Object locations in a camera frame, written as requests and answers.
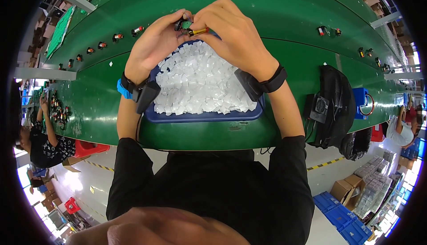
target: red stool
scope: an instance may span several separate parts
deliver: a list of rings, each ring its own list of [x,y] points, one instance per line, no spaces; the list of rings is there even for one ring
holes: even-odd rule
[[[74,157],[82,158],[94,153],[106,152],[109,149],[109,145],[76,140],[76,153],[74,154]]]
[[[75,212],[77,212],[77,211],[80,210],[80,207],[77,206],[76,200],[73,197],[71,197],[69,200],[67,200],[65,202],[64,206],[67,209],[67,212],[69,214],[73,214],[73,213],[75,213]]]
[[[378,126],[378,131],[375,130],[375,126],[372,127],[371,141],[382,142],[385,139],[383,134],[383,127],[381,126],[381,124],[379,124]]]

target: wrist-mounted device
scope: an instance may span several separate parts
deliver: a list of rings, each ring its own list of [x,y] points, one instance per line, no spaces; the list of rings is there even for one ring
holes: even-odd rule
[[[159,95],[160,86],[156,81],[150,81],[150,76],[140,84],[135,85],[123,72],[122,78],[117,81],[117,91],[126,99],[135,101],[137,104],[136,113],[142,114]]]
[[[237,69],[234,74],[252,101],[257,101],[264,93],[275,92],[282,86],[288,77],[288,74],[280,63],[273,77],[264,82],[258,82],[255,77],[240,69]]]

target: yellow-black floor marking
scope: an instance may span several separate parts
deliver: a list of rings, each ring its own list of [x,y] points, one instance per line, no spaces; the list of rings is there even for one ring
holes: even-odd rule
[[[113,169],[113,168],[105,167],[105,166],[102,166],[102,165],[100,165],[100,164],[97,164],[97,163],[94,163],[94,162],[90,162],[90,161],[88,161],[88,160],[83,160],[83,161],[84,161],[84,162],[87,162],[87,163],[89,163],[89,164],[91,164],[91,165],[93,165],[93,166],[96,166],[96,167],[99,167],[99,168],[102,168],[102,169],[105,169],[105,170],[108,170],[108,171],[114,172],[114,169]]]
[[[104,215],[100,214],[99,212],[97,212],[96,210],[92,209],[92,207],[90,207],[89,205],[87,205],[86,203],[84,203],[83,201],[81,201],[80,199],[79,199],[79,202],[82,203],[83,205],[85,205],[86,207],[88,207],[89,209],[91,209],[92,211],[96,212],[98,215],[100,215],[100,216],[104,217],[105,219],[107,219],[106,216],[104,216]]]
[[[341,158],[334,159],[334,160],[332,160],[332,161],[330,161],[330,162],[325,162],[325,163],[322,163],[322,164],[319,164],[319,165],[316,165],[316,166],[313,166],[313,167],[307,168],[307,171],[314,170],[314,169],[320,168],[320,167],[322,167],[322,166],[326,166],[326,165],[328,165],[328,164],[331,164],[331,163],[337,162],[337,161],[342,160],[342,159],[345,159],[345,157],[344,157],[344,156],[342,156]]]

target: hand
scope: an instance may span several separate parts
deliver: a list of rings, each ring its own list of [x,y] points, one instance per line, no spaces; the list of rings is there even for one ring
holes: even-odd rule
[[[406,109],[405,109],[405,106],[402,105],[400,110],[399,110],[399,115],[401,115],[402,119],[404,119],[405,114],[406,114]]]
[[[43,98],[43,93],[41,94],[41,96],[40,96],[40,99],[39,99],[39,102],[40,102],[40,108],[41,108],[41,110],[44,112],[44,113],[47,113],[49,110],[48,110],[48,106],[47,106],[47,102],[46,102],[46,99],[45,98]]]
[[[260,82],[274,75],[278,61],[265,48],[252,20],[231,0],[217,0],[196,13],[190,28],[200,30],[206,26],[221,39],[210,33],[196,38],[205,41],[219,56]]]
[[[168,14],[151,24],[132,48],[125,67],[125,76],[135,84],[148,77],[150,71],[164,58],[171,54],[179,45],[190,38],[183,35],[176,37],[173,23],[183,14],[192,16],[185,9]]]

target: white shirt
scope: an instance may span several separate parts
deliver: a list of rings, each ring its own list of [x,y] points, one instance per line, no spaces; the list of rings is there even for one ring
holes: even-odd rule
[[[394,117],[390,120],[389,128],[387,128],[387,138],[390,138],[399,146],[406,146],[413,140],[414,133],[412,133],[411,127],[405,122],[402,122],[402,132],[400,134],[396,132],[396,124],[398,119],[399,117]]]

